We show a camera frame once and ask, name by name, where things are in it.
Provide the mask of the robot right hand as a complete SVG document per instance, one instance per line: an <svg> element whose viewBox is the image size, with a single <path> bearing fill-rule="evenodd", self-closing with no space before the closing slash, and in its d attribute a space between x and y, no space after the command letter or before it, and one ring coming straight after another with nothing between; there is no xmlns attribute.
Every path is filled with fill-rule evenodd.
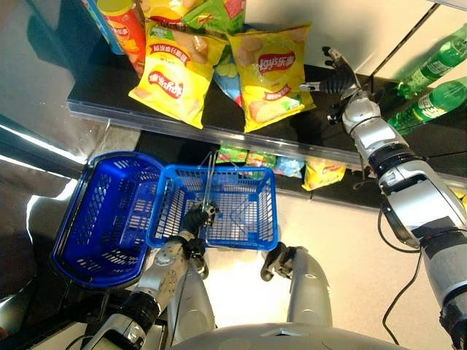
<svg viewBox="0 0 467 350"><path fill-rule="evenodd" d="M298 86L301 91L339 94L341 99L353 96L361 90L360 82L347 59L335 48L322 47L324 56L328 58L327 66L333 68L329 77L319 82L304 82Z"/></svg>

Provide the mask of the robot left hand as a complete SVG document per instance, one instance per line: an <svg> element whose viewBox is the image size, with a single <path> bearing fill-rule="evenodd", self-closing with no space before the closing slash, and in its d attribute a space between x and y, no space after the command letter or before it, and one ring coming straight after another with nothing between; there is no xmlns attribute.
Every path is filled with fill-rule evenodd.
<svg viewBox="0 0 467 350"><path fill-rule="evenodd" d="M189 233L198 238L200 230L206 226L212 226L219 208L213 203L203 207L202 204L195 205L185 214L180 226L181 233Z"/></svg>

